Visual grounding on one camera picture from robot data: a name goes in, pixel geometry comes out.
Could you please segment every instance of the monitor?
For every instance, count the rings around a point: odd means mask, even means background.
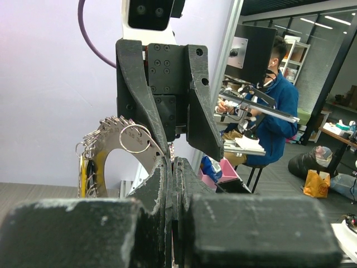
[[[277,30],[237,25],[225,74],[252,84],[264,82]]]

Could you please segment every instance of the pink box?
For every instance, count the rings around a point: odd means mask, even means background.
[[[235,170],[233,169],[233,167],[231,166],[231,164],[227,159],[222,159],[219,165],[221,166],[222,173],[223,173],[222,178],[220,178],[218,181],[219,183],[223,181],[239,178],[238,174],[235,172]],[[214,184],[214,181],[208,175],[204,175],[201,169],[199,170],[199,178],[201,178],[201,180],[205,184],[207,184],[209,188],[212,189],[217,188],[216,185]]]

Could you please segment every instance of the glass window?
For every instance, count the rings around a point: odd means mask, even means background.
[[[257,26],[259,27],[269,27],[270,20],[257,21]]]
[[[312,112],[353,19],[352,12],[321,14],[310,37],[310,50],[301,69],[296,87],[300,92],[299,106]]]
[[[290,18],[278,18],[273,20],[272,28],[278,30],[278,35],[284,36],[286,34],[286,29],[288,27]]]
[[[301,43],[306,44],[316,19],[317,15],[294,17],[286,31],[286,35],[297,36],[300,38]]]

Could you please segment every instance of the man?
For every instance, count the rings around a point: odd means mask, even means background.
[[[285,40],[277,36],[274,41],[272,56],[269,62],[268,69],[274,74],[269,74],[270,78],[265,80],[265,83],[270,82],[266,94],[275,99],[276,109],[282,112],[291,114],[297,117],[298,91],[292,83],[286,80],[279,70],[279,66],[287,53],[287,44]],[[266,105],[261,99],[257,101],[260,104]],[[234,111],[221,101],[218,104],[217,112],[234,113]],[[252,116],[258,117],[260,112],[257,110],[251,111]],[[230,124],[224,131],[223,138],[233,140],[242,135],[236,130],[237,124]],[[285,141],[287,138],[293,137],[297,133],[297,123],[289,123],[282,119],[273,116],[265,115],[264,120],[259,125],[255,135],[259,138],[259,144],[265,149],[265,156],[243,155],[237,157],[234,153],[225,153],[224,156],[232,164],[237,166],[246,163],[248,165],[268,165],[278,161],[283,153]]]

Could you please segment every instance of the ceiling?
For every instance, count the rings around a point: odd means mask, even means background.
[[[279,9],[315,4],[327,0],[244,0],[242,16],[249,16]]]

